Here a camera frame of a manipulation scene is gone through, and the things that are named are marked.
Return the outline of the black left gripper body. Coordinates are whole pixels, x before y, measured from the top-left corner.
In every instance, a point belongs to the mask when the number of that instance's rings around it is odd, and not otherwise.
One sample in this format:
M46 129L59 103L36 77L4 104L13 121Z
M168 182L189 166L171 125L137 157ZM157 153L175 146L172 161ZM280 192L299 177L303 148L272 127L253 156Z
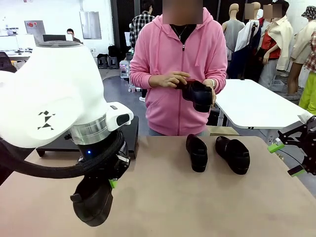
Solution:
M109 149L109 143L101 141L90 145L79 145L82 159L79 162L84 162L102 155ZM130 157L128 153L127 143L124 141L123 145L114 155L110 156L107 160L101 162L97 171L104 173L110 180L119 179L129 168Z

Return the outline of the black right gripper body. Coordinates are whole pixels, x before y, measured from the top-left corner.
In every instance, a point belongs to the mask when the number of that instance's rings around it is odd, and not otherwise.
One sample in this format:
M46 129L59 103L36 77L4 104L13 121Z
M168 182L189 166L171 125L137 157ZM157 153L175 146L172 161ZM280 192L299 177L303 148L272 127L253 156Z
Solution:
M316 175L316 117L312 116L307 121L307 150L306 153L306 171Z

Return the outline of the person's left hand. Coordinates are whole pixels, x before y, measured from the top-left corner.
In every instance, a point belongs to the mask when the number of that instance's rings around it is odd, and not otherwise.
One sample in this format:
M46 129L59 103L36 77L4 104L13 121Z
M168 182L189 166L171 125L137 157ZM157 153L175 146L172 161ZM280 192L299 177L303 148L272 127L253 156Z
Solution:
M203 84L207 87L211 88L212 92L212 100L211 100L211 107L214 107L215 101L216 101L216 93L215 93L215 87L217 85L217 82L214 79L205 79L203 81Z

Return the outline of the person's right hand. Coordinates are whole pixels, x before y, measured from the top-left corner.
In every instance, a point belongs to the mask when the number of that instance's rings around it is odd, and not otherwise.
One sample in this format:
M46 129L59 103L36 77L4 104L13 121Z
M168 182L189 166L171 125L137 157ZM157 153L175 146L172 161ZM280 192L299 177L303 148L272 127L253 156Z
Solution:
M185 72L171 72L163 76L160 85L162 87L176 88L178 85L186 85L189 77L190 75Z

